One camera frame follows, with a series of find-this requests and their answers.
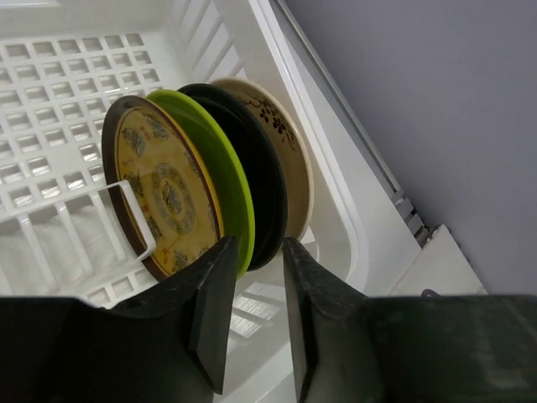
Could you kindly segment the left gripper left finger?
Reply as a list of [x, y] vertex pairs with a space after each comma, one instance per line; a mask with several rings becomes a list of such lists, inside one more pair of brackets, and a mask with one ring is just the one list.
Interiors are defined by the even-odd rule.
[[113, 308], [1, 300], [4, 402], [211, 402], [223, 391], [237, 270], [225, 237]]

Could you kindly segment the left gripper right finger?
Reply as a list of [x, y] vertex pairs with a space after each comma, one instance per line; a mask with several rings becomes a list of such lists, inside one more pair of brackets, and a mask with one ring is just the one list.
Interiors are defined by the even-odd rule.
[[533, 402], [534, 296], [369, 297], [283, 242], [300, 402]]

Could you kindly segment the brown yellow patterned plate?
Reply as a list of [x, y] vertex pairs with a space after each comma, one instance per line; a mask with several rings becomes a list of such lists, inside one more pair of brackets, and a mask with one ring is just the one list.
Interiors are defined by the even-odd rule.
[[164, 280], [194, 263], [225, 233], [212, 179], [183, 128], [161, 107], [119, 97], [102, 127], [107, 184], [126, 181], [154, 237], [143, 265]]

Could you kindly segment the green plate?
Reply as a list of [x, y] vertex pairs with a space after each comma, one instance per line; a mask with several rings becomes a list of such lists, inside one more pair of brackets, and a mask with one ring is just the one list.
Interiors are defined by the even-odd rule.
[[255, 218], [248, 180], [235, 149], [219, 123], [192, 97], [161, 89], [147, 98], [181, 126], [203, 159], [220, 203], [224, 233], [237, 239], [237, 278], [241, 278], [252, 262]]

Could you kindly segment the black plate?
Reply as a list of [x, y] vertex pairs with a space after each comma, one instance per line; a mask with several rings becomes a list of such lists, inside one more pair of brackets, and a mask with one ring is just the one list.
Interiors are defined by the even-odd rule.
[[209, 112], [242, 164], [255, 218], [255, 244], [248, 270], [259, 270], [279, 251], [288, 220], [284, 174], [274, 146], [261, 123], [237, 96], [203, 83], [185, 85], [178, 91]]

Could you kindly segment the cream floral plate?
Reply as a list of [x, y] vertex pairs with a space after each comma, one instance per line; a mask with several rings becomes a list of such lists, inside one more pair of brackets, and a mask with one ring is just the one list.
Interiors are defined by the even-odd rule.
[[282, 103], [259, 84], [239, 77], [218, 78], [211, 84], [236, 96], [265, 129], [284, 173], [289, 209], [285, 235], [301, 240], [310, 226], [315, 195], [302, 131]]

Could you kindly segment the white plastic dish rack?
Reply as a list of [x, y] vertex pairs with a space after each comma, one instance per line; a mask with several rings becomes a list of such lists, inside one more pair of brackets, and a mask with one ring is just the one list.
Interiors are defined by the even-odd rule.
[[[305, 131], [315, 204], [306, 249], [386, 295], [420, 254], [391, 177], [353, 141], [270, 1], [1, 4], [1, 300], [74, 297], [110, 309], [158, 282], [156, 244], [127, 182], [108, 186], [102, 124], [119, 97], [239, 76]], [[236, 281], [222, 400], [289, 395], [283, 261]]]

